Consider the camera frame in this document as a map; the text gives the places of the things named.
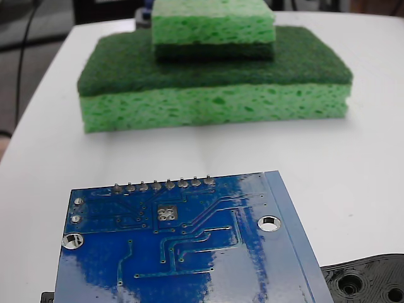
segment black plastic part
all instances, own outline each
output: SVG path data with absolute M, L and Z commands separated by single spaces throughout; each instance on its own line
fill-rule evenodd
M 43 292 L 40 303 L 53 303 L 54 294 L 54 292 Z
M 133 18 L 145 0 L 73 0 L 76 24 Z
M 404 254 L 321 268 L 335 303 L 403 303 Z

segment blue circuit board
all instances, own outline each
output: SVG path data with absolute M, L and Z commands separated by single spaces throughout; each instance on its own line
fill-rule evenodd
M 71 192 L 55 303 L 331 303 L 278 172 Z

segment stacked sponges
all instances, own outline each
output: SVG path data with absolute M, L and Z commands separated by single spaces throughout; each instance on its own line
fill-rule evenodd
M 273 21 L 263 0 L 157 0 L 152 30 L 102 38 L 88 60 L 85 131 L 343 117 L 350 70 L 305 28 L 274 42 Z

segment table surface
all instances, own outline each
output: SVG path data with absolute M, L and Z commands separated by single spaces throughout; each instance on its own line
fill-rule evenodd
M 279 170 L 321 266 L 404 253 L 404 20 L 277 13 L 330 45 L 355 79 L 346 119 L 84 134 L 76 81 L 97 40 L 133 20 L 73 28 L 0 164 L 0 294 L 53 291 L 70 190 Z

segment mounting hole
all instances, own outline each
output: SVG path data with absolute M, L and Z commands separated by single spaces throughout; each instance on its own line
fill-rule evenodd
M 67 234 L 62 239 L 62 246 L 66 249 L 77 249 L 84 243 L 84 238 L 80 234 Z
M 280 225 L 280 220 L 274 216 L 265 216 L 258 220 L 258 227 L 265 232 L 277 231 Z
M 362 290 L 362 280 L 355 275 L 346 275 L 338 282 L 338 287 L 345 295 L 355 295 Z
M 388 292 L 387 297 L 391 302 L 401 302 L 404 298 L 404 294 L 401 289 L 393 288 Z

